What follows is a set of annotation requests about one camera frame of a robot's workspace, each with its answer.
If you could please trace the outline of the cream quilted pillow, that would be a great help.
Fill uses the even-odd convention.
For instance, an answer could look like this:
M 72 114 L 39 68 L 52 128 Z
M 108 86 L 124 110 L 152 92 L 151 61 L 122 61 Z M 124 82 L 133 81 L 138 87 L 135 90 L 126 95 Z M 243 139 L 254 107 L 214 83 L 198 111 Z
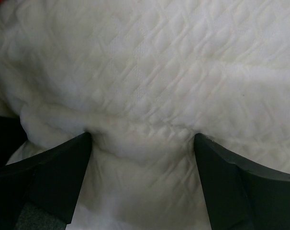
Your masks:
M 290 0 L 5 0 L 0 115 L 92 134 L 69 230 L 208 230 L 195 134 L 290 173 Z

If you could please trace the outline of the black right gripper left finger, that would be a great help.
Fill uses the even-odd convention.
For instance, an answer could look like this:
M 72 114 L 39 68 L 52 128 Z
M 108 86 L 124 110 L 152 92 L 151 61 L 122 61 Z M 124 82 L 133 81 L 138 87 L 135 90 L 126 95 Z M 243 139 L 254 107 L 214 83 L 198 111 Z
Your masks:
M 0 225 L 71 223 L 92 151 L 90 133 L 0 168 Z

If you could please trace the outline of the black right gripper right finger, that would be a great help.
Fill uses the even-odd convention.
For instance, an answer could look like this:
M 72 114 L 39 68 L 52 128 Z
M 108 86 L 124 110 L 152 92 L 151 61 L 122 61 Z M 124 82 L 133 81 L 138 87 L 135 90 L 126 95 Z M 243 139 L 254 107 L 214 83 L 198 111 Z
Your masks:
M 213 230 L 290 230 L 290 174 L 242 157 L 203 134 L 194 151 Z

